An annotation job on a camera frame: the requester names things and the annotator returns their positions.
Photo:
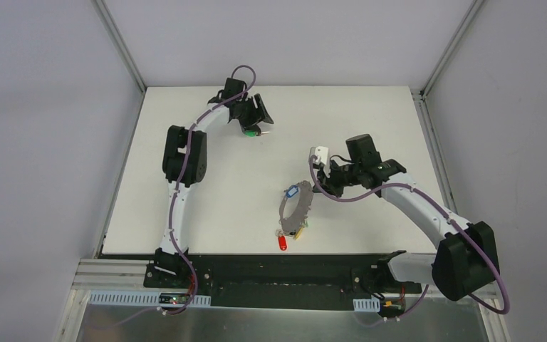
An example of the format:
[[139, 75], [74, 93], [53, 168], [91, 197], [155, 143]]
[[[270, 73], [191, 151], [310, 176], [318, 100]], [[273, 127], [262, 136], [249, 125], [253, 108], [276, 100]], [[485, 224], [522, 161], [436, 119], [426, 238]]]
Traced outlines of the green tag with key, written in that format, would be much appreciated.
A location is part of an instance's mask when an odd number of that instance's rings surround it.
[[266, 134], [269, 134], [270, 132], [269, 131], [257, 131], [257, 130], [247, 130], [244, 132], [245, 136], [247, 137], [250, 137], [250, 138], [257, 138], [257, 137], [260, 137], [262, 135], [266, 135]]

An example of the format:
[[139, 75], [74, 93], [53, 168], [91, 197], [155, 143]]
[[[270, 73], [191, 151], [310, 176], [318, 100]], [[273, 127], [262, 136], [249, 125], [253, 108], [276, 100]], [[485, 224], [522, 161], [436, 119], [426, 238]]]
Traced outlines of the silver key with red tag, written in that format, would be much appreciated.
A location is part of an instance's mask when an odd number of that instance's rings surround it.
[[286, 241], [286, 233], [282, 229], [277, 229], [276, 238], [277, 238], [279, 249], [281, 251], [286, 251], [288, 249], [288, 244]]

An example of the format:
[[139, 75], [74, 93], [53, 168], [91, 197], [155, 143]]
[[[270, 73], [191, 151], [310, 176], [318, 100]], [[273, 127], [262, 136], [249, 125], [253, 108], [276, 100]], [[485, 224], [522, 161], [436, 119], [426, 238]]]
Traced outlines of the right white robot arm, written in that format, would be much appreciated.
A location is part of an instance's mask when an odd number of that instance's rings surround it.
[[370, 135], [357, 135], [345, 144], [349, 158], [343, 165], [334, 161], [328, 148], [311, 148], [308, 163], [315, 189], [344, 203], [376, 195], [410, 219], [436, 250], [433, 255], [387, 255], [375, 274], [380, 289], [392, 292], [404, 282], [434, 285], [452, 301], [473, 297], [491, 283], [506, 293], [494, 231], [486, 222], [471, 222], [438, 203], [398, 161], [383, 160]]

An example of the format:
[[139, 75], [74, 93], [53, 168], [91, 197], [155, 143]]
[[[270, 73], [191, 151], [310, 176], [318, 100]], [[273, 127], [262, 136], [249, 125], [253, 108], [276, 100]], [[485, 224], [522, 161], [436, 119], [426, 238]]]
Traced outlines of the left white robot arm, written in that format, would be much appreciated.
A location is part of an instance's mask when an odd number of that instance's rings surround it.
[[184, 215], [191, 193], [196, 190], [207, 171], [208, 131], [235, 120], [243, 133], [259, 136], [260, 123], [274, 124], [260, 94], [250, 95], [254, 83], [237, 78], [226, 79], [224, 88], [207, 102], [205, 111], [189, 126], [168, 128], [162, 171], [168, 186], [168, 209], [163, 238], [155, 252], [153, 274], [172, 288], [180, 288], [187, 281], [195, 284], [196, 269], [187, 252], [187, 230]]

